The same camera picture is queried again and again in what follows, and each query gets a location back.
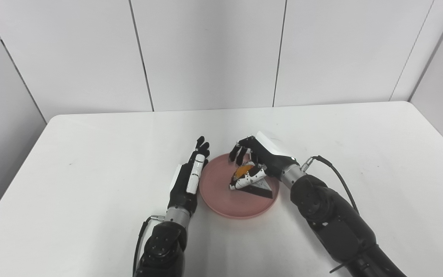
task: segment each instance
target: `robot finger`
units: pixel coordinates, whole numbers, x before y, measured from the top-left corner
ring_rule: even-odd
[[[251,161],[253,161],[255,164],[259,163],[259,158],[253,151],[251,151]]]
[[[241,166],[242,163],[244,162],[244,156],[246,155],[246,153],[247,153],[247,148],[246,147],[242,147],[240,149],[239,155],[237,156],[236,163],[237,163],[238,166]]]
[[[228,155],[228,159],[232,162],[235,161],[235,158],[237,158],[237,153],[239,152],[239,150],[241,149],[241,147],[236,144],[235,147],[233,147],[232,151],[230,151],[230,154]]]
[[[239,140],[239,142],[237,144],[240,145],[241,147],[246,147],[247,149],[251,149],[253,146],[254,140],[255,140],[255,137],[253,135],[251,135],[249,137]]]
[[[208,157],[210,155],[210,151],[208,150],[209,147],[210,147],[210,143],[209,142],[205,142],[200,147],[198,147],[197,152],[199,154],[202,154],[206,158],[206,157]]]
[[[200,136],[196,141],[196,149],[198,149],[204,143],[204,136]]]

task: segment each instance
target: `orange food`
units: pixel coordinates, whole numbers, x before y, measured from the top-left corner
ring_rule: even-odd
[[[244,176],[244,174],[246,174],[249,169],[253,168],[253,165],[242,165],[241,167],[237,168],[237,170],[235,171],[234,175],[233,175],[233,179],[239,179],[240,177]]]

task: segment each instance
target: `black cable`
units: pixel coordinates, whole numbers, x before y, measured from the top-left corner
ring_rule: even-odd
[[[134,251],[134,261],[132,263],[132,274],[134,276],[134,273],[136,272],[136,266],[138,262],[138,252],[139,247],[141,246],[141,238],[143,238],[143,235],[145,233],[146,227],[148,226],[148,222],[150,222],[151,217],[148,217],[145,222],[143,222],[143,226],[141,226],[141,230],[139,230],[138,235],[138,242],[136,243],[136,249]]]
[[[353,199],[353,196],[351,195],[351,192],[348,189],[348,186],[346,185],[345,180],[343,179],[343,177],[341,177],[341,174],[334,167],[334,165],[330,161],[326,160],[325,158],[323,158],[320,155],[319,156],[313,156],[312,158],[315,159],[315,160],[320,161],[321,163],[323,163],[323,164],[325,164],[327,166],[329,166],[334,171],[334,173],[336,173],[336,175],[338,176],[338,179],[341,181],[341,184],[343,184],[343,187],[345,188],[346,194],[348,194],[348,198],[350,199],[350,202],[351,202],[351,205],[353,206],[353,209],[355,209],[357,214],[360,214],[358,212],[358,208],[356,207],[355,200]]]

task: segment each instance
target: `robotic arm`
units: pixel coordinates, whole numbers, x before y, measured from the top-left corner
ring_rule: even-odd
[[[174,187],[170,191],[170,201],[165,216],[152,216],[149,219],[162,221],[153,228],[151,237],[146,241],[139,263],[141,237],[148,225],[147,219],[141,228],[134,255],[134,277],[181,277],[184,268],[184,250],[187,245],[188,225],[197,207],[197,185],[199,176],[210,151],[209,143],[199,137],[196,149],[187,163],[179,170]]]
[[[196,211],[197,184],[208,162],[208,148],[209,144],[204,142],[204,137],[200,137],[189,161],[179,170],[170,192],[166,215],[152,216],[144,222],[137,251],[148,221],[162,221],[153,228],[139,260],[135,253],[134,277],[183,275],[187,228]],[[290,189],[292,203],[297,206],[331,257],[340,263],[331,272],[346,267],[353,277],[406,277],[377,245],[374,232],[360,217],[343,178],[329,161],[315,156],[300,166],[295,158],[280,151],[262,133],[240,140],[230,152],[229,158],[241,165],[246,153],[250,153],[253,170],[231,183],[230,189],[243,189],[266,175],[283,182]],[[306,174],[313,160],[321,161],[334,170],[350,197],[351,205],[323,181]]]
[[[331,272],[346,267],[354,277],[406,277],[377,245],[374,232],[360,217],[345,182],[330,162],[316,156],[300,167],[295,158],[278,151],[260,132],[255,137],[240,140],[230,152],[230,160],[241,165],[247,152],[266,175],[276,177],[290,189],[292,203],[331,257],[340,263]],[[336,172],[353,206],[323,181],[306,174],[314,159],[324,162]],[[257,179],[241,177],[238,186],[248,186],[264,177],[258,176],[260,178]]]

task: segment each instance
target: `silver metal joint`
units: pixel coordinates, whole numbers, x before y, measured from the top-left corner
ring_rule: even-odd
[[[189,212],[182,207],[169,207],[167,209],[167,214],[165,215],[164,221],[175,222],[187,229],[190,221],[190,215]]]
[[[306,175],[306,173],[303,172],[298,165],[289,165],[283,170],[281,174],[281,181],[286,187],[291,189],[293,184],[295,184],[295,182],[297,182],[297,180],[304,175]]]
[[[309,159],[307,159],[304,162],[304,164],[300,167],[300,170],[302,170],[303,172],[306,172],[309,169],[309,166],[311,166],[313,160],[314,160],[313,157],[310,157]]]
[[[156,221],[165,221],[165,216],[163,216],[163,215],[152,215],[152,216],[150,216],[150,219],[156,220]]]

